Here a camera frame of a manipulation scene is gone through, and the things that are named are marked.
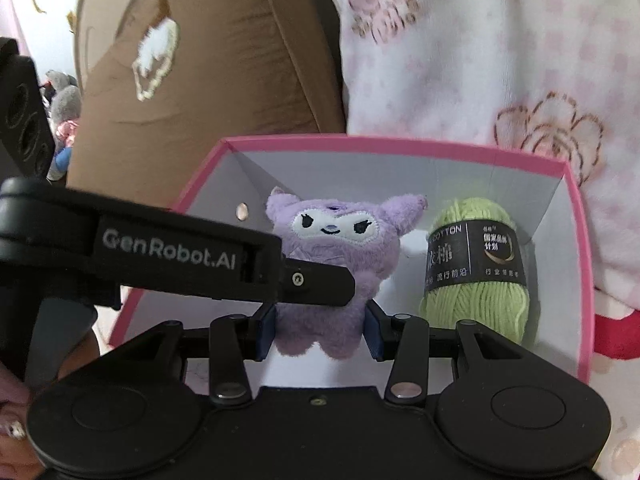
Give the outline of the green yarn ball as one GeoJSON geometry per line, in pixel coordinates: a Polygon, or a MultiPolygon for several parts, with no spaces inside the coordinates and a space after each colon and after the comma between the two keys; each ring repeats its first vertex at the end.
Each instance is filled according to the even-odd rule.
{"type": "Polygon", "coordinates": [[[529,316],[524,261],[515,224],[499,204],[472,197],[440,212],[428,232],[419,313],[436,328],[471,320],[523,341],[529,316]]]}

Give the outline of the grey plush toy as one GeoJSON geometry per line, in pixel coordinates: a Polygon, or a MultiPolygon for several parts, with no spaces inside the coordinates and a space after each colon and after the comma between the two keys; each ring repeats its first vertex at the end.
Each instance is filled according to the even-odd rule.
{"type": "Polygon", "coordinates": [[[49,103],[49,119],[54,154],[47,179],[58,182],[66,178],[81,115],[81,92],[75,79],[57,70],[48,70],[44,97],[49,103]]]}

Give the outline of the red bear print blanket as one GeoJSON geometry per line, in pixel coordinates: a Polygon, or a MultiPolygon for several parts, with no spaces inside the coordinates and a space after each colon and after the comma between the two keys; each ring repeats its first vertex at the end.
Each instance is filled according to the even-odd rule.
{"type": "Polygon", "coordinates": [[[639,478],[639,311],[594,293],[589,385],[611,412],[611,432],[594,469],[605,479],[639,478]]]}

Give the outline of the brown pillow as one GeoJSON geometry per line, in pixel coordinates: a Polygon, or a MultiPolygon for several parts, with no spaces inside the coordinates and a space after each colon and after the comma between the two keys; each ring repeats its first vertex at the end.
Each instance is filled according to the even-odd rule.
{"type": "Polygon", "coordinates": [[[342,133],[331,0],[134,0],[91,71],[67,183],[172,206],[230,136],[342,133]]]}

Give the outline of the pink checked pillow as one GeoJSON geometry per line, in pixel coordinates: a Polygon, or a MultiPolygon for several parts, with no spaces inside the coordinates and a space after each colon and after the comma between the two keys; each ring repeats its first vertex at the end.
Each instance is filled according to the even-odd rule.
{"type": "Polygon", "coordinates": [[[639,0],[333,0],[346,130],[566,162],[594,282],[639,303],[639,0]]]}

